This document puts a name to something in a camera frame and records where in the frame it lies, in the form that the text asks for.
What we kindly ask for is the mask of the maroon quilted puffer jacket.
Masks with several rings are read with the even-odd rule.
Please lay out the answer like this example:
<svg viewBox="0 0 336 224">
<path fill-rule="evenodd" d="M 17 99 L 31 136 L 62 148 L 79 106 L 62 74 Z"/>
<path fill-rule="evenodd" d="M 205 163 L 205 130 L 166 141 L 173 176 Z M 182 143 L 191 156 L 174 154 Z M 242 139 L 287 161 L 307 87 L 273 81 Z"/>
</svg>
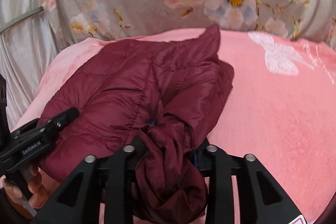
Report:
<svg viewBox="0 0 336 224">
<path fill-rule="evenodd" d="M 86 155 L 107 157 L 139 136 L 134 212 L 153 223 L 190 223 L 206 207 L 207 186 L 185 155 L 216 126 L 234 69 L 219 60 L 221 33 L 209 27 L 180 42 L 127 39 L 85 62 L 46 104 L 41 122 L 75 107 L 79 117 L 40 163 L 62 182 Z"/>
</svg>

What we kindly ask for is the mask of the pink fleece blanket with bows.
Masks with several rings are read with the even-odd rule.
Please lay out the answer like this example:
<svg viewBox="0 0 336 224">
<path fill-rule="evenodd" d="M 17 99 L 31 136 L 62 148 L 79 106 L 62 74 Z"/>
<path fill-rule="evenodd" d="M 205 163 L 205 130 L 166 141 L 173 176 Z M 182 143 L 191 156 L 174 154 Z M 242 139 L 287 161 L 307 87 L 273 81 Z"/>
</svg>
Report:
<svg viewBox="0 0 336 224">
<path fill-rule="evenodd" d="M 335 193 L 335 52 L 305 39 L 219 31 L 218 58 L 233 67 L 234 78 L 207 138 L 233 155 L 255 154 L 314 223 Z M 133 40 L 180 42 L 204 32 L 180 29 Z M 18 125 L 40 118 L 64 83 L 109 43 L 88 38 L 60 52 Z"/>
</svg>

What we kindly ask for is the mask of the silver satin curtain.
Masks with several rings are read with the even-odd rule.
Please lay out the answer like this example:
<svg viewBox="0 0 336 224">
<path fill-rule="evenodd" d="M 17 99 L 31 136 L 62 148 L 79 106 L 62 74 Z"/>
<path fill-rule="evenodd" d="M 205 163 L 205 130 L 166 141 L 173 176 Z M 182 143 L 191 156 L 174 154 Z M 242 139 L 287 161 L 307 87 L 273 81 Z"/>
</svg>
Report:
<svg viewBox="0 0 336 224">
<path fill-rule="evenodd" d="M 1 75 L 7 85 L 9 128 L 18 121 L 37 95 L 39 83 L 59 53 L 49 22 L 38 11 L 41 0 L 1 0 Z"/>
</svg>

